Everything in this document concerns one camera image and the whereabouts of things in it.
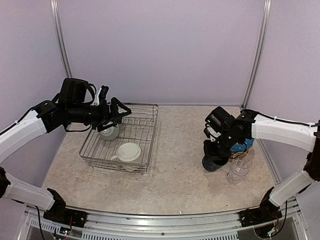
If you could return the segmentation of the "aluminium front rail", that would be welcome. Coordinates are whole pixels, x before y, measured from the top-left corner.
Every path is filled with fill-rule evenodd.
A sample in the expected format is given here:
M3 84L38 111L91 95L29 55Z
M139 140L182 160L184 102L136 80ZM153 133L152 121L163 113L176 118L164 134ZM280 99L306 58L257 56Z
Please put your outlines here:
M295 199L281 207L283 217L242 226L239 210L187 215L141 215L86 210L83 227L38 217L27 207L19 240L306 240L308 234Z

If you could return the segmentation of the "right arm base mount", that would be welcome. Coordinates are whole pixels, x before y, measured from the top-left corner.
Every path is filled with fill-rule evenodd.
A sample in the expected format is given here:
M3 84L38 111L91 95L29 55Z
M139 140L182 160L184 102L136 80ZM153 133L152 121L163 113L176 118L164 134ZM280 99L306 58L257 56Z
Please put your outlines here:
M247 208L239 212L242 227L249 227L262 223L267 223L283 217L279 205L274 205L270 201L270 194L274 187L270 188L263 196L259 207Z

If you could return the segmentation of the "aluminium frame post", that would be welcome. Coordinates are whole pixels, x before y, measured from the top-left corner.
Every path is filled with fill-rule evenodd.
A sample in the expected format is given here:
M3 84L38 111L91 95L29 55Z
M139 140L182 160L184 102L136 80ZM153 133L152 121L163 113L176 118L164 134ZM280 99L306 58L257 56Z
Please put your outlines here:
M72 71L71 71L70 61L68 58L65 40L64 40L63 27L62 27L60 11L59 11L59 2L57 0L50 0L50 8L51 8L53 25L54 25L54 30L56 34L57 45L58 45L62 65L63 65L66 76L68 78L71 78Z
M256 46L254 59L253 59L253 65L250 71L249 82L246 87L244 99L241 104L242 109L246 109L248 107L250 98L254 90L255 82L257 79L258 71L259 71L259 66L261 63L262 55L263 55L264 45L267 37L271 7L272 7L272 1L265 0L263 5L263 13L262 13L260 30L259 30L258 40L257 40L257 46Z

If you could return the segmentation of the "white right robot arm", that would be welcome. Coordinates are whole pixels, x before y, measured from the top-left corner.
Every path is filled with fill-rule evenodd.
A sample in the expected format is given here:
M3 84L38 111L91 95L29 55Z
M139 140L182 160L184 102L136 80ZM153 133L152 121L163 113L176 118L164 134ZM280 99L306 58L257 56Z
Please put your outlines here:
M205 118L204 133L210 140L213 159L221 161L231 155L231 148L248 139L268 140L294 146L307 152L302 169L275 186L261 201L256 218L266 222L288 199L320 180L320 124L296 122L243 109L234 117L221 106Z

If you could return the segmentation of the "white mug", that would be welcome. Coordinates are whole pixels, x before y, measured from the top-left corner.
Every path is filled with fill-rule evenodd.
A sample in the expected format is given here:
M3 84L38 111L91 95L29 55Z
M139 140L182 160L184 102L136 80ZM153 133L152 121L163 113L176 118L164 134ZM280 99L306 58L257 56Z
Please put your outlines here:
M120 145L115 155L111 156L111 160L118 159L121 162L131 163L139 158L141 155L141 147L133 142L127 142Z

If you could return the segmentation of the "pale green ribbed bowl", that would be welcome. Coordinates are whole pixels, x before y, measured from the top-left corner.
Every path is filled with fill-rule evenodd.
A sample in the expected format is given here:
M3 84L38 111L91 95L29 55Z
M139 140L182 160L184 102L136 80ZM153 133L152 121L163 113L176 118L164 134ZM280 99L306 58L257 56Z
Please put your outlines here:
M112 141L119 136L119 133L119 126L116 124L115 126L111 126L103 131L100 131L98 135L104 141Z

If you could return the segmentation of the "clear glass cup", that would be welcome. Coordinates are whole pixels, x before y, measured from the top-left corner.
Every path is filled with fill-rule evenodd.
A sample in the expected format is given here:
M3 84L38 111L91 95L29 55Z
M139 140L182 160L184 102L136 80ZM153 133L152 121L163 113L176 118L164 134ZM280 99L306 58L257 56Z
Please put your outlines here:
M254 156L248 152L248 154L245 157L243 157L242 159L240 159L240 158L232 159L231 165L234 165L234 166L237 166L240 168L251 169L251 167L253 165L253 159L254 159Z
M249 168L241 168L236 165L231 165L226 179L229 184L231 185L237 185L239 184L243 179L246 178L246 176L249 174L250 169Z

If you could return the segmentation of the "left aluminium frame post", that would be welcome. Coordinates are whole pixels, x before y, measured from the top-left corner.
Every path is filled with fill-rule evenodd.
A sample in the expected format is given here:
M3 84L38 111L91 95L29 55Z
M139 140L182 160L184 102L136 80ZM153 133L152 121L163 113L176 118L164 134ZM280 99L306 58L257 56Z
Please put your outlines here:
M56 34L57 45L58 45L62 65L63 65L66 76L68 78L71 78L72 71L71 71L70 61L68 58L65 40L64 40L63 27L62 27L60 11L59 11L59 2L57 0L50 0L50 8L51 8L53 25L54 25L54 30Z

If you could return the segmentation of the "blue polka-dot plate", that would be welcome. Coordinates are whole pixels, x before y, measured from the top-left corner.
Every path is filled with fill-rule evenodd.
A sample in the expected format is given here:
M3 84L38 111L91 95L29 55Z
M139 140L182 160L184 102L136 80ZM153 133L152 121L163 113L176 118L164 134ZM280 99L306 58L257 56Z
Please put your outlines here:
M249 149L253 146L254 141L255 141L254 138L252 138L252 139L247 139L247 138L246 138L243 144L241 144L241 143L236 143L235 145L233 145L233 146L230 148L230 152L231 152L232 154L245 152L245 151L249 150Z

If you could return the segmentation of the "right aluminium frame post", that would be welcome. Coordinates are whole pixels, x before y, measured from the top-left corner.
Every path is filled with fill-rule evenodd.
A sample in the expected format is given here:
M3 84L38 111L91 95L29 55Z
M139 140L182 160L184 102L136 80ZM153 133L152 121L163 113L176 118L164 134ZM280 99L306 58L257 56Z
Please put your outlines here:
M264 45L267 37L271 7L272 7L272 1L265 0L263 5L263 13L262 13L260 30L259 30L258 40L257 40L257 46L256 46L254 59L253 59L253 65L250 71L249 82L246 87L244 99L241 104L242 109L246 109L248 107L250 98L254 90L255 82L257 79L258 71L259 71L259 66L261 63L262 55L263 55Z

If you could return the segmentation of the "dark blue mug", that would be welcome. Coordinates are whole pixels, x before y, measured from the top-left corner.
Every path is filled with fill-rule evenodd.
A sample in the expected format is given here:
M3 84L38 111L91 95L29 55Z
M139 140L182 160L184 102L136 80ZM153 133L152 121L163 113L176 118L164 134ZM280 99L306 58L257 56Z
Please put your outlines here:
M229 157L225 155L204 155L202 158L202 166L208 172L215 172L225 166L229 161Z

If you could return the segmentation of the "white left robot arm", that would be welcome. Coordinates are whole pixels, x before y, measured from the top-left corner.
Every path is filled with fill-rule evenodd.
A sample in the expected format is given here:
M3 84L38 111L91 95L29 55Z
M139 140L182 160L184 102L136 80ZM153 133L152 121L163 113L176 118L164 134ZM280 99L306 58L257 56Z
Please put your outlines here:
M116 127L132 113L116 97L106 100L108 86L96 88L78 78L65 78L60 92L52 99L31 107L19 120L0 133L0 161L4 162L29 142L62 126L80 123L98 132ZM70 218L65 201L51 189L43 189L19 180L0 169L0 196L49 211L63 223Z

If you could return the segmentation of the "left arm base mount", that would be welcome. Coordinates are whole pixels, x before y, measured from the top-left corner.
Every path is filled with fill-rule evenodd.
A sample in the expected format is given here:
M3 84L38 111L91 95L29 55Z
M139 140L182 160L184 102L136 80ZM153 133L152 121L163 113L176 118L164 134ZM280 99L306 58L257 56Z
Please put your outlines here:
M45 210L43 218L70 227L84 228L88 214L85 211L67 208L66 202L57 191L47 188L53 196L54 203L49 210Z

